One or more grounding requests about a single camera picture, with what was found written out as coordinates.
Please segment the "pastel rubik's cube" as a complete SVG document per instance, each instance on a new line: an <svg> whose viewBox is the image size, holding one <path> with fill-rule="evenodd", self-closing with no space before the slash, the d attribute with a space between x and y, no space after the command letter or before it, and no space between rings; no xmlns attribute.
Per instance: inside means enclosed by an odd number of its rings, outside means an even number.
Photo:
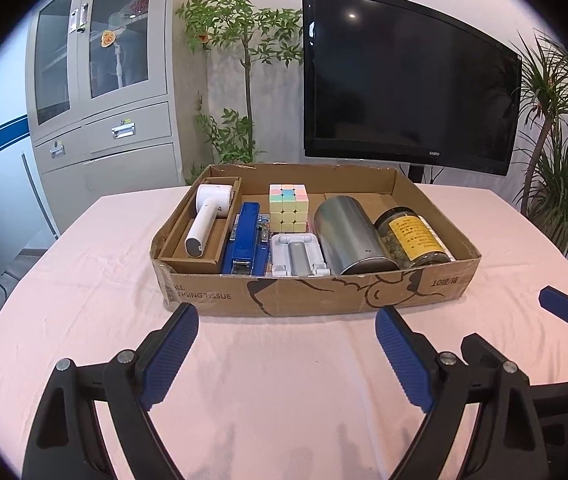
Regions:
<svg viewBox="0 0 568 480"><path fill-rule="evenodd" d="M309 195L303 184L269 186L270 230L280 233L305 233L308 229Z"/></svg>

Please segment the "shiny metal tin can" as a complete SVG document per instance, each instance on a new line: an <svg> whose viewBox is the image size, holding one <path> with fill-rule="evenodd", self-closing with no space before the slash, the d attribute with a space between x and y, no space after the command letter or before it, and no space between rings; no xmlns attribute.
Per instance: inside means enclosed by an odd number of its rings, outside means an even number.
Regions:
<svg viewBox="0 0 568 480"><path fill-rule="evenodd" d="M313 216L314 232L333 275L399 269L361 204L346 195L327 198Z"/></svg>

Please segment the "white grey folding stand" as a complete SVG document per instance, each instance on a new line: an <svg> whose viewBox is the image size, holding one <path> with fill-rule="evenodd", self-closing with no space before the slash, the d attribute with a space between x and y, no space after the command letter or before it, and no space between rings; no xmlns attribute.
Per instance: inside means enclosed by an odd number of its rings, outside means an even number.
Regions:
<svg viewBox="0 0 568 480"><path fill-rule="evenodd" d="M327 276L331 269L312 233L282 233L271 237L271 275L274 278Z"/></svg>

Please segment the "green leafy tree plant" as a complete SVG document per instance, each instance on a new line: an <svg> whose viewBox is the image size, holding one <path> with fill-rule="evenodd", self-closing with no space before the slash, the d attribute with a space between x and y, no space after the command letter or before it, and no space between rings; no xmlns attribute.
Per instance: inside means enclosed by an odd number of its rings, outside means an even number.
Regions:
<svg viewBox="0 0 568 480"><path fill-rule="evenodd" d="M186 45L206 62L207 94L195 101L194 125L215 164L250 164L256 141L252 80L270 67L301 66L302 12L255 0L185 0L176 10Z"/></svg>

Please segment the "white handheld fabric shaver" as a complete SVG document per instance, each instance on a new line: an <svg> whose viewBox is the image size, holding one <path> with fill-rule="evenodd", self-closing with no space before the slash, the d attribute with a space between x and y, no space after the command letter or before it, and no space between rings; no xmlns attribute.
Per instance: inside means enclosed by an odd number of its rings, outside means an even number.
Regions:
<svg viewBox="0 0 568 480"><path fill-rule="evenodd" d="M214 222L228 216L233 198L233 186L228 184L201 184L196 192L196 216L186 234L184 248L193 258L200 258Z"/></svg>

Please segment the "grey metal filing cabinet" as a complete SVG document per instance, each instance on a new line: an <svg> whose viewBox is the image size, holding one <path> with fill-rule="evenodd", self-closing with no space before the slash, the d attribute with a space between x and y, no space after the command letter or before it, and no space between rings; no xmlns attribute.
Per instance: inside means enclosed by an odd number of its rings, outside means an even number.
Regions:
<svg viewBox="0 0 568 480"><path fill-rule="evenodd" d="M107 195L182 184L170 0L42 0L26 50L27 118L54 226Z"/></svg>

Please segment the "spiky palm plant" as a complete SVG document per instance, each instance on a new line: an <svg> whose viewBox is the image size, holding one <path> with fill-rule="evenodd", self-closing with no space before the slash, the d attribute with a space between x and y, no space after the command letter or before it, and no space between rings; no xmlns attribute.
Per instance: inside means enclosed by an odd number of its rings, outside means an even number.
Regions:
<svg viewBox="0 0 568 480"><path fill-rule="evenodd" d="M520 213L568 258L568 50L537 30L518 47L526 170L517 194Z"/></svg>

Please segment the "glass jar yellow label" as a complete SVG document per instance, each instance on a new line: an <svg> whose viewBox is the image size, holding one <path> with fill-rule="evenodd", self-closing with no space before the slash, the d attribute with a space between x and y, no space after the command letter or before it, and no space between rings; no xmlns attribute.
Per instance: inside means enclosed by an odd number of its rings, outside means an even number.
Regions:
<svg viewBox="0 0 568 480"><path fill-rule="evenodd" d="M401 270L451 261L447 249L411 208L388 209L374 223L391 260Z"/></svg>

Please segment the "brown cardboard tray box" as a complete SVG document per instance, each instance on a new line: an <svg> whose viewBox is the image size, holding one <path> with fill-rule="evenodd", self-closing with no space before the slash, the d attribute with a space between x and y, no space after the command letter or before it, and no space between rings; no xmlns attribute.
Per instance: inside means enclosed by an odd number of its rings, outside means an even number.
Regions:
<svg viewBox="0 0 568 480"><path fill-rule="evenodd" d="M150 261L168 309L189 301L203 315L285 318L426 306L460 298L482 258L435 204L394 168L285 162L218 165L207 167L196 182L232 186L230 215L214 222L203 257L188 256L184 242L196 216L197 188L191 186L155 234ZM403 271L304 278L223 273L224 245L242 203L255 202L266 209L272 184L305 185L311 211L339 195L355 198L371 220L393 206L408 206L426 220L453 259Z"/></svg>

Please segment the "black flat screen television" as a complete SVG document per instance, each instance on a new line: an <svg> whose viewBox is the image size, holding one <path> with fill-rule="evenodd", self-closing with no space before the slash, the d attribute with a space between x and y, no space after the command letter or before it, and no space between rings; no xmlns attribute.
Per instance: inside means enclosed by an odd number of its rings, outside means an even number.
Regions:
<svg viewBox="0 0 568 480"><path fill-rule="evenodd" d="M304 152L505 176L523 62L408 0L302 0Z"/></svg>

